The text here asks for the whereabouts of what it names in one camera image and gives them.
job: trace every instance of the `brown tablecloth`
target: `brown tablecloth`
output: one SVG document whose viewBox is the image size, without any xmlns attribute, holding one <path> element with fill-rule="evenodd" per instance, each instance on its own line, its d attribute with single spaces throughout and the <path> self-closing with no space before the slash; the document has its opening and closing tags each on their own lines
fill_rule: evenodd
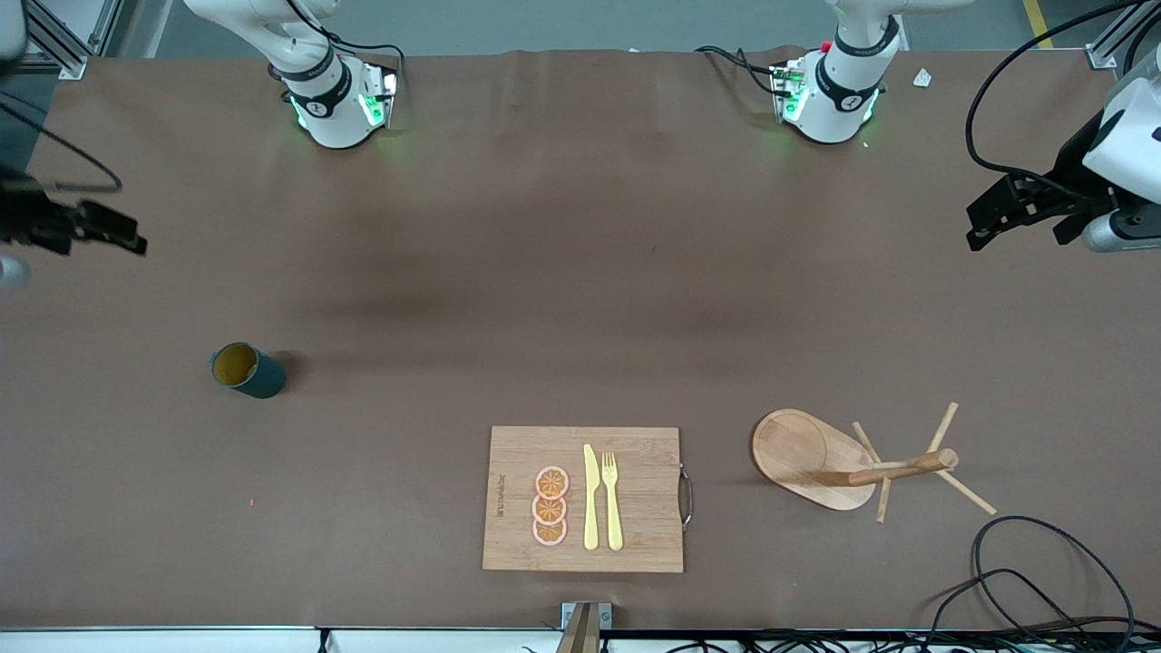
<svg viewBox="0 0 1161 653">
<path fill-rule="evenodd" d="M 938 478 L 897 483 L 886 525 L 829 512 L 748 444 L 799 408 L 903 458 L 949 401 L 957 475 L 1158 617 L 1161 258 L 1047 225 L 968 251 L 996 175 L 962 121 L 1000 58 L 900 55 L 837 146 L 700 55 L 423 58 L 396 130 L 349 151 L 297 129 L 262 60 L 92 62 L 49 125 L 124 177 L 108 201 L 150 252 L 22 251 L 34 281 L 0 300 L 0 623 L 529 626 L 606 600 L 622 627 L 923 626 L 987 517 Z M 981 152 L 1047 168 L 1111 79 L 1030 53 Z M 98 178 L 44 139 L 33 170 Z M 284 394 L 215 386 L 239 339 L 289 360 Z M 493 424 L 679 426 L 686 573 L 482 571 Z M 1119 609 L 1029 528 L 985 562 Z M 969 598 L 944 625 L 1000 622 Z"/>
</svg>

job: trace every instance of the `paper scrap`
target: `paper scrap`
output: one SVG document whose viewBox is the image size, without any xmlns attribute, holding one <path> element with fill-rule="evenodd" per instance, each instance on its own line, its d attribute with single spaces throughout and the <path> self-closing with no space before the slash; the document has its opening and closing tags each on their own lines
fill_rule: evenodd
<svg viewBox="0 0 1161 653">
<path fill-rule="evenodd" d="M 931 86 L 931 73 L 928 72 L 928 69 L 920 69 L 920 74 L 915 76 L 915 81 L 911 84 L 918 86 L 920 88 Z"/>
</svg>

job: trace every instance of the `metal handle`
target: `metal handle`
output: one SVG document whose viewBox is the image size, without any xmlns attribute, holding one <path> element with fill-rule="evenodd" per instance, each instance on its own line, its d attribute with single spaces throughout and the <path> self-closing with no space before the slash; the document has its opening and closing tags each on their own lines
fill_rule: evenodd
<svg viewBox="0 0 1161 653">
<path fill-rule="evenodd" d="M 690 474 L 685 471 L 684 462 L 678 465 L 678 469 L 680 469 L 682 476 L 677 480 L 677 482 L 680 483 L 683 480 L 685 481 L 685 507 L 687 510 L 685 512 L 685 518 L 682 519 L 682 532 L 684 533 L 685 530 L 690 528 L 690 521 L 693 519 L 693 481 L 690 480 Z"/>
</svg>

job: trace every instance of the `yellow knife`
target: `yellow knife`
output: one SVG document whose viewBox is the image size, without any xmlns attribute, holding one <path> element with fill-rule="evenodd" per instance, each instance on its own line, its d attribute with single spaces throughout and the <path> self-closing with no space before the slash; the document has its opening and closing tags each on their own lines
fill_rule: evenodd
<svg viewBox="0 0 1161 653">
<path fill-rule="evenodd" d="M 597 488 L 600 487 L 600 467 L 591 445 L 584 445 L 584 547 L 596 551 L 600 546 L 597 536 Z"/>
</svg>

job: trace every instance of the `yellow floor stripe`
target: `yellow floor stripe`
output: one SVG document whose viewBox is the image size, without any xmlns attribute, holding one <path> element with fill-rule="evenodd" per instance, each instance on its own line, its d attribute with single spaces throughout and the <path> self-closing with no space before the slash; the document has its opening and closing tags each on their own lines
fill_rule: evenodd
<svg viewBox="0 0 1161 653">
<path fill-rule="evenodd" d="M 1048 24 L 1044 22 L 1044 12 L 1040 10 L 1038 0 L 1024 0 L 1024 12 L 1027 14 L 1027 22 L 1032 24 L 1032 34 L 1040 36 L 1048 31 Z M 1052 40 L 1041 41 L 1040 48 L 1052 48 Z"/>
</svg>

